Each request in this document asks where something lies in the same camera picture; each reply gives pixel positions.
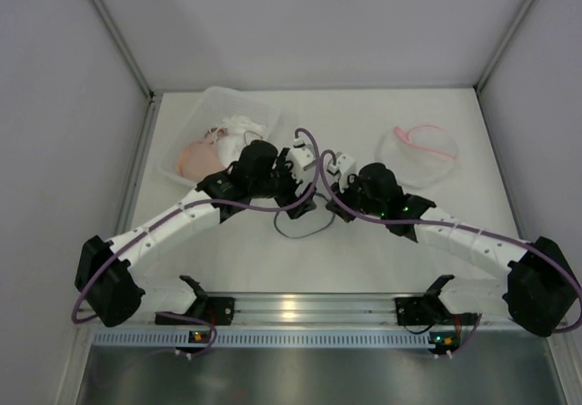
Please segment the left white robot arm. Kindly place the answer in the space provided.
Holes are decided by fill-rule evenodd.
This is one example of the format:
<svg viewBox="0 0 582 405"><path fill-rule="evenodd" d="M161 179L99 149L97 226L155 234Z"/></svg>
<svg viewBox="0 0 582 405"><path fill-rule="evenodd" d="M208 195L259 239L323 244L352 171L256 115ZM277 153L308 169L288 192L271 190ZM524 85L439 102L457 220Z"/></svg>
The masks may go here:
<svg viewBox="0 0 582 405"><path fill-rule="evenodd" d="M75 276L80 299L106 327L144 315L161 324L200 318L207 296L198 282L187 275L154 281L146 271L196 234L252 208L254 199L272 198L273 210L292 219L314 210L315 165L315 149L301 138L282 150L252 142L229 168L205 177L156 218L108 240L88 239Z"/></svg>

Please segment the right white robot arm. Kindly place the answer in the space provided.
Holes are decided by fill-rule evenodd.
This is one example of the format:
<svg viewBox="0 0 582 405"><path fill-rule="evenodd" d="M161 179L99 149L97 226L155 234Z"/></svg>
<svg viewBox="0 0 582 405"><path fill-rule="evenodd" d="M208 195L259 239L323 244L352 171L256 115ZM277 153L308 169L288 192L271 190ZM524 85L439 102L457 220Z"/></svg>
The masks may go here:
<svg viewBox="0 0 582 405"><path fill-rule="evenodd" d="M525 241L464 223L425 197L406 193L382 163L360 170L328 162L324 183L330 209L344 221L360 219L397 237L439 249L487 274L485 279L442 275L424 293L432 316L503 316L524 330L549 337L566 332L561 322L581 286L558 244L545 237Z"/></svg>

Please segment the blue-trimmed mesh laundry bag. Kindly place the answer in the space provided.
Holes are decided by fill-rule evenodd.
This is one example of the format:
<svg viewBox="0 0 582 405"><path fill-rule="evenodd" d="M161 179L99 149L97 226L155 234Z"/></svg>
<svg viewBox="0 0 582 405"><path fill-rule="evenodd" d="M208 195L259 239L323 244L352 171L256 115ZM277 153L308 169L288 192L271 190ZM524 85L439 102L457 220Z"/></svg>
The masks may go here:
<svg viewBox="0 0 582 405"><path fill-rule="evenodd" d="M336 215L326 209L330 197L327 193L316 192L313 201L316 208L298 219L291 219L287 213L275 213L273 228L283 238L299 240L313 237L331 228Z"/></svg>

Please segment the pink-trimmed mesh laundry bag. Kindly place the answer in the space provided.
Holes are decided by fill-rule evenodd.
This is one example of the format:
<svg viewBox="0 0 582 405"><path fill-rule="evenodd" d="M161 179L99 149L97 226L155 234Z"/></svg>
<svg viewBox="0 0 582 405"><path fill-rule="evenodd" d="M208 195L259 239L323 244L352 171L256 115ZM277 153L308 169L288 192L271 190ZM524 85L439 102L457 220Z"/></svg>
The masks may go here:
<svg viewBox="0 0 582 405"><path fill-rule="evenodd" d="M387 131L376 145L375 159L385 164L400 184L423 189L453 171L458 153L456 140L445 129L424 124Z"/></svg>

